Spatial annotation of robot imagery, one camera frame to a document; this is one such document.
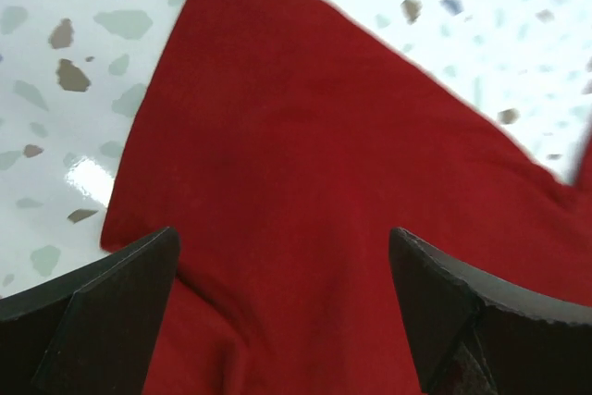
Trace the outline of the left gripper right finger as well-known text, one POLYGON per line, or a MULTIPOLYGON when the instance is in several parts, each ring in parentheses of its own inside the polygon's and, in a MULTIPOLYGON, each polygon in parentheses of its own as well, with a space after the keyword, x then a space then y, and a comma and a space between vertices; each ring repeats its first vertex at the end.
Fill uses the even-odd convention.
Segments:
POLYGON ((389 264, 424 394, 588 394, 591 310, 468 265, 404 228, 389 264))

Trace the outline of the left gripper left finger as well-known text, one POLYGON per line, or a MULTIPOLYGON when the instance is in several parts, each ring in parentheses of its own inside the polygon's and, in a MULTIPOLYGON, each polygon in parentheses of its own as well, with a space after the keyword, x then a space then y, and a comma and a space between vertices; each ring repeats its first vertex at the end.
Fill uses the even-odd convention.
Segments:
POLYGON ((178 260, 163 228, 2 299, 2 393, 142 393, 178 260))

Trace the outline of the dark red t shirt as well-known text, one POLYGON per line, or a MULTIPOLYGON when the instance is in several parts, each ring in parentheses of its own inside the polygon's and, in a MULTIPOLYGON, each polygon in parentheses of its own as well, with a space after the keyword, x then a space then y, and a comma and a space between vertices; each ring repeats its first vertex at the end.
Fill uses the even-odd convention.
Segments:
POLYGON ((320 0, 187 0, 102 232, 182 251, 148 394, 415 394, 388 260, 407 228, 591 302, 591 162, 558 183, 320 0))

